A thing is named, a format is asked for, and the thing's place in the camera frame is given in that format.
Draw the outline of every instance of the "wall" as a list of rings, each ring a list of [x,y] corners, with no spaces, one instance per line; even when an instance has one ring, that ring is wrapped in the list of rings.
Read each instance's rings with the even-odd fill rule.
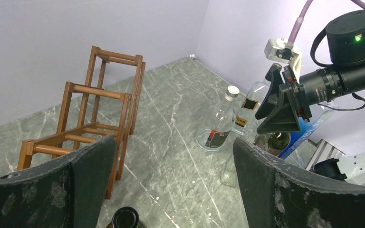
[[[207,4],[0,0],[0,125],[59,104],[66,81],[84,84],[92,45],[143,55],[147,70],[194,53]],[[133,75],[112,63],[105,85]]]
[[[289,37],[304,2],[210,0],[195,51],[196,58],[247,93],[255,81],[265,76],[272,64],[263,52],[268,39]],[[359,9],[349,0],[313,1],[296,40],[304,55],[302,74],[317,69],[309,57],[315,36],[335,17]],[[317,59],[330,62],[326,40],[317,50]],[[365,98],[365,91],[358,94]],[[341,108],[362,105],[350,95],[338,98],[336,102]],[[313,141],[321,138],[347,154],[365,152],[365,109],[336,112],[311,136]]]

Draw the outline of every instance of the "green light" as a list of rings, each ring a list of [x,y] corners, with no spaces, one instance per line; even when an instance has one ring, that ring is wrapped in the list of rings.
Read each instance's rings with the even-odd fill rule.
[[[356,40],[356,42],[359,42],[360,40],[362,40],[362,34],[355,36],[355,40]]]

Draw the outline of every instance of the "black cable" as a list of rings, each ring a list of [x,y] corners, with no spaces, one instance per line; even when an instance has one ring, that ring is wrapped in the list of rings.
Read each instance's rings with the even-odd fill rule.
[[[359,96],[359,95],[357,95],[355,93],[352,93],[352,96],[353,96],[354,99],[361,100],[361,101],[364,101],[365,102],[365,99],[364,98],[362,98],[361,96]],[[324,106],[324,107],[327,107],[327,108],[330,108],[330,109],[336,110],[336,111],[356,111],[356,110],[363,109],[365,107],[365,103],[361,107],[353,108],[353,109],[337,109],[337,108],[331,108],[328,105],[320,104],[320,103],[317,103],[317,105]]]

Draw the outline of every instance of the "gray marble surface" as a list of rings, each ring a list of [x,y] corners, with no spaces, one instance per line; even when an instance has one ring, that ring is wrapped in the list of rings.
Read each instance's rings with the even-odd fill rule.
[[[106,89],[130,91],[132,84],[130,78]],[[136,208],[149,228],[248,227],[240,191],[219,182],[221,167],[238,135],[231,133],[215,154],[201,151],[194,139],[202,114],[220,99],[227,86],[188,57],[145,73],[122,180],[115,183],[112,198],[104,201],[98,228],[104,228],[122,206]],[[89,101],[87,123],[93,99]],[[240,94],[237,104],[243,99]],[[68,128],[76,126],[79,104],[80,97],[72,100]],[[55,133],[59,108],[57,105],[0,127],[0,176],[16,170],[22,140]],[[117,124],[119,110],[119,102],[102,98],[98,120]],[[305,142],[287,161],[305,167],[314,150]],[[37,154],[32,165],[48,159],[48,155]]]

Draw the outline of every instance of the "brown bottle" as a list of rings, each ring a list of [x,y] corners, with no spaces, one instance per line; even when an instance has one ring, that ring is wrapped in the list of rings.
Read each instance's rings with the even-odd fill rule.
[[[147,228],[139,219],[138,212],[132,207],[118,209],[106,228]]]

